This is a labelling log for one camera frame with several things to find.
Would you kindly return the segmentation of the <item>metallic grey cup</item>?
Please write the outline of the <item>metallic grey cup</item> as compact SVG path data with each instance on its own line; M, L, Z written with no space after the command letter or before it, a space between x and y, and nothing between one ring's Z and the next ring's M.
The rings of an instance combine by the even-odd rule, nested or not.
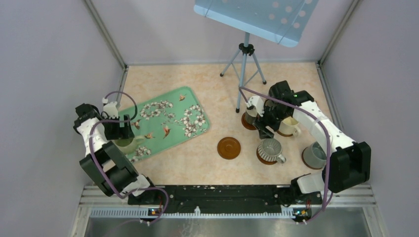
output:
M256 150L262 159L266 161L277 161L277 163L285 163L287 161L282 154L282 145L276 139L271 138L262 140Z

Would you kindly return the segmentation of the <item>pale green cup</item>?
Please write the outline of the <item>pale green cup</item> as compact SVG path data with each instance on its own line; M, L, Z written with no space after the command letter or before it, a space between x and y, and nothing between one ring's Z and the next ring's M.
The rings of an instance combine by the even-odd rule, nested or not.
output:
M121 152L128 155L133 153L145 140L145 136L139 135L134 138L113 140L113 143Z

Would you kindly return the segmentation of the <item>cream cup with yellow inside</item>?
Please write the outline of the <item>cream cup with yellow inside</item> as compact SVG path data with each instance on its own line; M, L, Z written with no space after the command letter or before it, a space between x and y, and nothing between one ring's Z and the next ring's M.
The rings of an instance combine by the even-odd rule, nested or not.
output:
M284 137L299 136L301 129L299 128L299 122L292 117L283 119L277 130L277 133Z

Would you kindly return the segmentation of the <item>dark brown wooden coaster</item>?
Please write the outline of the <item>dark brown wooden coaster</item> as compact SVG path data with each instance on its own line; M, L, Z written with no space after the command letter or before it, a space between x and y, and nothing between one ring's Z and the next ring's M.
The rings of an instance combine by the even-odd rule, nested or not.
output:
M241 152L241 144L234 137L224 137L217 144L217 152L223 159L235 159Z

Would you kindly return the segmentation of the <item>green floral serving tray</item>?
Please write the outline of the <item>green floral serving tray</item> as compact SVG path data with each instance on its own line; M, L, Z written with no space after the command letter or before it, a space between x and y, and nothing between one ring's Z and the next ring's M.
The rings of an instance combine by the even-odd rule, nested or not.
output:
M204 134L210 121L193 90L187 86L172 90L120 112L135 115L131 122L134 136L146 140L126 155L132 163L150 158L162 151Z

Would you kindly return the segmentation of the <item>white and black cup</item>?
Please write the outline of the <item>white and black cup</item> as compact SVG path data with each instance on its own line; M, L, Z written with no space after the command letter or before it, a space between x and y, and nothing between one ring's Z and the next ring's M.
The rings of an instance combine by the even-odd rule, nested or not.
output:
M258 112L256 109L252 109L252 110L248 110L246 109L245 112L245 121L250 124L253 125L253 123L255 122L256 118L258 116Z

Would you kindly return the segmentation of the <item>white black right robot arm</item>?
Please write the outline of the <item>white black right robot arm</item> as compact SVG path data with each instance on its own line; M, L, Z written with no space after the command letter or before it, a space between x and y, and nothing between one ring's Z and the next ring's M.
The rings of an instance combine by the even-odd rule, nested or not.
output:
M290 189L293 202L304 203L310 193L324 188L339 193L369 181L371 147L342 132L307 91L295 92L284 80L271 86L268 95L256 92L246 107L260 139L273 138L274 132L293 135L303 126L326 155L322 172L296 178L296 186ZM295 120L297 128L286 129L288 119Z

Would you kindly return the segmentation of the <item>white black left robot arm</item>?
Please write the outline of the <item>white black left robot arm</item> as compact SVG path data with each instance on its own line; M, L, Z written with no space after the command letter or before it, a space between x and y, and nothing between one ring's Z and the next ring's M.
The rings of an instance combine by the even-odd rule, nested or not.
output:
M105 104L102 112L85 103L75 110L78 118L73 129L82 136L85 145L85 157L79 164L89 178L108 197L140 196L146 204L155 203L159 194L154 184L135 170L114 143L134 137L130 116L120 117L114 102Z

